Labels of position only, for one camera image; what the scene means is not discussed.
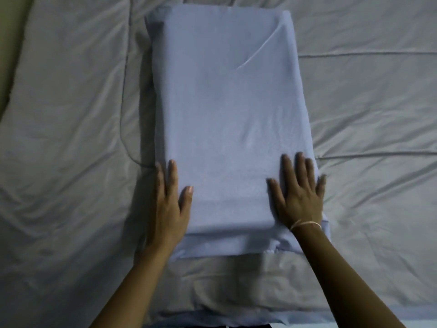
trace mattress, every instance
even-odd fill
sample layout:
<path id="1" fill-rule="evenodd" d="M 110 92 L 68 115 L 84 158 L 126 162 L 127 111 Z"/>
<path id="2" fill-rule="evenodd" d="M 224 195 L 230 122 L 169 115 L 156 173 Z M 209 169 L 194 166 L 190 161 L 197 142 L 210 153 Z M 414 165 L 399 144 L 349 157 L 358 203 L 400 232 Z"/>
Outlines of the mattress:
<path id="1" fill-rule="evenodd" d="M 180 188 L 196 188 L 171 259 L 301 253 L 275 219 L 266 182 L 280 177 L 282 154 L 314 159 L 290 13 L 176 5 L 152 11 L 146 26 L 156 159 L 177 161 Z M 325 215 L 322 228 L 329 237 Z"/>
<path id="2" fill-rule="evenodd" d="M 400 318 L 436 318 L 436 0 L 35 0 L 0 123 L 0 325 L 87 327 L 132 266 L 155 161 L 144 16 L 182 2 L 290 10 L 332 242 Z M 293 253 L 171 263 L 146 318 L 330 320 Z"/>

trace thin bracelet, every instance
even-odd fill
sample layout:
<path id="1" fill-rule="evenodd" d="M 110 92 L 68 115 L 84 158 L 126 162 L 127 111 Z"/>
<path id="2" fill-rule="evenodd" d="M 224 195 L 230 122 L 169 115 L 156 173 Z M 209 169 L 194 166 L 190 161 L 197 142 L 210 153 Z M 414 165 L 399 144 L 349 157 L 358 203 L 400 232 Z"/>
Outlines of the thin bracelet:
<path id="1" fill-rule="evenodd" d="M 293 231 L 294 228 L 297 228 L 298 226 L 303 226 L 305 224 L 317 224 L 320 229 L 322 228 L 322 226 L 314 221 L 305 221 L 305 222 L 301 222 L 301 220 L 297 220 L 296 222 L 293 223 L 293 225 L 290 227 L 290 231 Z"/>

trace light blue towel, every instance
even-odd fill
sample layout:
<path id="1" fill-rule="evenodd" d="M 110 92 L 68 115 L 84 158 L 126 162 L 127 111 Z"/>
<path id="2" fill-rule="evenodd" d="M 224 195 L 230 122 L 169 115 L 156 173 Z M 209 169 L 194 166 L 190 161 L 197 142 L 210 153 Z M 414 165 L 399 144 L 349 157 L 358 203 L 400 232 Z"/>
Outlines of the light blue towel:
<path id="1" fill-rule="evenodd" d="M 156 9 L 146 25 L 156 158 L 176 160 L 180 188 L 194 186 L 172 258 L 300 252 L 266 184 L 279 178 L 282 153 L 314 159 L 290 13 L 178 5 Z"/>

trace folded blue towel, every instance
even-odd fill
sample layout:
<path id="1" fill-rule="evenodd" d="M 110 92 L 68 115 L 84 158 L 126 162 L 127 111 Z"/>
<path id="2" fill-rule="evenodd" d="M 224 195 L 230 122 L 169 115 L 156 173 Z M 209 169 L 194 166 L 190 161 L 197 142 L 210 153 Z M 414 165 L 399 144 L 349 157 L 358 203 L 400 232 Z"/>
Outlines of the folded blue towel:
<path id="1" fill-rule="evenodd" d="M 177 5 L 154 10 L 146 25 L 156 159 L 176 160 L 180 188 L 194 186 L 172 258 L 300 252 L 266 184 L 279 178 L 282 153 L 314 159 L 290 13 Z"/>

